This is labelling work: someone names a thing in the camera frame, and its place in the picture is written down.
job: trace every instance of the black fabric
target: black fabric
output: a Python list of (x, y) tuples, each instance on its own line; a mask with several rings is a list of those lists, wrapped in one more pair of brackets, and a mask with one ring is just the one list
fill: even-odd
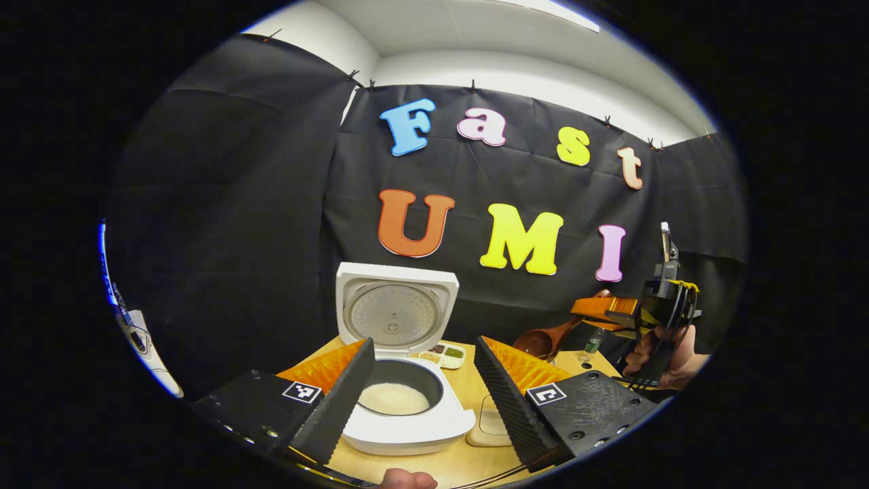
[(315, 237), (355, 83), (262, 40), (231, 38), (165, 91), (109, 200), (110, 275), (193, 399), (333, 337), (320, 327)]
[[(379, 116), (421, 98), (431, 99), (436, 106), (428, 113), (431, 130), (421, 134), (428, 145), (393, 157), (392, 134)], [(503, 146), (491, 147), (458, 134), (456, 125), (471, 107), (489, 108), (506, 118)], [(558, 131), (563, 126), (588, 134), (591, 161), (587, 165), (558, 159)], [(740, 182), (732, 175), (737, 170), (733, 154), (720, 149), (724, 143), (717, 136), (713, 140), (711, 149), (698, 149), (710, 143), (703, 137), (655, 151), (646, 141), (618, 128), (608, 129), (593, 117), (528, 97), (432, 85), (358, 90), (338, 137), (324, 211), (345, 259), (454, 272), (461, 288), (444, 337), (468, 343), (484, 334), (512, 344), (527, 329), (556, 326), (569, 318), (577, 298), (590, 297), (604, 287), (616, 295), (637, 296), (661, 261), (660, 223), (667, 221), (687, 258), (682, 278), (700, 280), (704, 327), (715, 343), (728, 326), (721, 311), (732, 310), (736, 304), (727, 301), (739, 295), (738, 281), (721, 270), (720, 260), (735, 258), (733, 266), (741, 271), (747, 228), (740, 215), (744, 191), (735, 186)], [(627, 146), (642, 161), (639, 175), (644, 186), (639, 191), (625, 183), (616, 155)], [(711, 161), (713, 169), (699, 168)], [(427, 195), (455, 200), (435, 253), (408, 258), (381, 245), (378, 194), (384, 189), (416, 195), (404, 230), (410, 239), (424, 234)], [(716, 198), (707, 199), (711, 190)], [(519, 270), (480, 265), (493, 223), (488, 206), (494, 203), (515, 206), (526, 228), (544, 211), (564, 218), (555, 275), (535, 275), (524, 265)], [(719, 223), (726, 224), (726, 231), (718, 231)], [(603, 224), (627, 231), (620, 260), (624, 277), (618, 283), (600, 282), (594, 276), (602, 253), (598, 226)], [(702, 235), (709, 230), (714, 234)], [(689, 254), (700, 252), (712, 256), (714, 265), (704, 260), (693, 264)], [(693, 266), (699, 271), (692, 271)]]

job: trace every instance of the ceiling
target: ceiling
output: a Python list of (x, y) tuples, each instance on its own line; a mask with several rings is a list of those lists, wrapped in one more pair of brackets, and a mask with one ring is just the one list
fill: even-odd
[(493, 0), (314, 0), (382, 57), (427, 50), (488, 50), (546, 59), (608, 78), (655, 102), (695, 134), (713, 124), (673, 77), (613, 33)]

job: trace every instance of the rice cooker lid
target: rice cooker lid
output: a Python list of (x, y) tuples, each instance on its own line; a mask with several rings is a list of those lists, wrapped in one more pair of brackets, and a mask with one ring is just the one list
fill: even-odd
[(347, 298), (339, 326), (354, 338), (372, 338), (378, 352), (406, 355), (441, 340), (443, 315), (437, 295), (425, 284), (376, 280)]

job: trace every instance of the rice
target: rice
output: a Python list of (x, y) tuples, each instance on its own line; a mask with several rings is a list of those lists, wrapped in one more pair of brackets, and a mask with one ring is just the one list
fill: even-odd
[(383, 414), (416, 414), (428, 409), (428, 399), (413, 387), (403, 384), (374, 384), (362, 391), (359, 404)]

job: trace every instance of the small bottle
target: small bottle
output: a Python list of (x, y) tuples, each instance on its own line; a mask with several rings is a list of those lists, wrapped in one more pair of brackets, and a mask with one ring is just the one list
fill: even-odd
[(586, 353), (594, 353), (597, 352), (597, 349), (600, 347), (600, 342), (603, 341), (603, 337), (607, 334), (607, 331), (603, 328), (594, 328), (594, 333), (592, 333), (592, 337), (588, 339), (588, 343), (586, 343)]

